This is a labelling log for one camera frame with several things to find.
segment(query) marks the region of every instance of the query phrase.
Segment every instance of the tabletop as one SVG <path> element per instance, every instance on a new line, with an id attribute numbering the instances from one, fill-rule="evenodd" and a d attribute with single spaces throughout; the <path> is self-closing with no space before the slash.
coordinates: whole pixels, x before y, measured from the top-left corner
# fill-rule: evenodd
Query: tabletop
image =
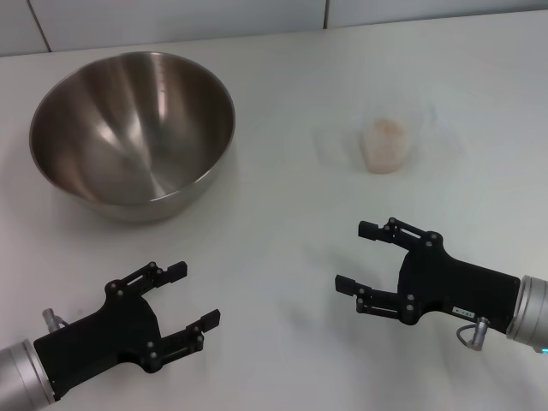
<path id="1" fill-rule="evenodd" d="M 51 409 L 544 410 L 548 357 L 429 313 L 409 327 L 359 315 L 336 274 L 396 291 L 404 252 L 357 236 L 396 217 L 455 258 L 548 279 L 548 12 L 485 15 L 0 59 L 0 346 L 95 312 L 104 285 L 149 261 L 188 277 L 147 295 L 163 335 L 218 308 L 205 348 L 149 375 L 117 366 Z M 234 99 L 223 172 L 178 217 L 111 223 L 39 174 L 30 121 L 65 75 L 124 51 L 210 69 Z M 394 85 L 426 101 L 409 161 L 366 171 L 364 102 Z"/>

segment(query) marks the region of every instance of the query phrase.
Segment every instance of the clear plastic cup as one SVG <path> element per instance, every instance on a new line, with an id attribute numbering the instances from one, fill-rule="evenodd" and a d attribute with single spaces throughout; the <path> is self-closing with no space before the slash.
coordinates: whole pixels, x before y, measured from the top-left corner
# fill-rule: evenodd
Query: clear plastic cup
<path id="1" fill-rule="evenodd" d="M 425 107 L 405 93 L 371 97 L 365 104 L 361 150 L 372 173 L 398 170 L 419 138 Z"/>

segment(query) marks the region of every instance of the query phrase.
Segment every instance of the metal mixing bowl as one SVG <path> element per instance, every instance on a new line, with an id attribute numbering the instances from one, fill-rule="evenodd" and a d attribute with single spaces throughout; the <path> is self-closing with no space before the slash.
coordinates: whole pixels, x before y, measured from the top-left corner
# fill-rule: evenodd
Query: metal mixing bowl
<path id="1" fill-rule="evenodd" d="M 223 83 L 179 56 L 135 52 L 88 64 L 34 114 L 34 163 L 54 186 L 125 221 L 169 217 L 218 172 L 235 126 Z"/>

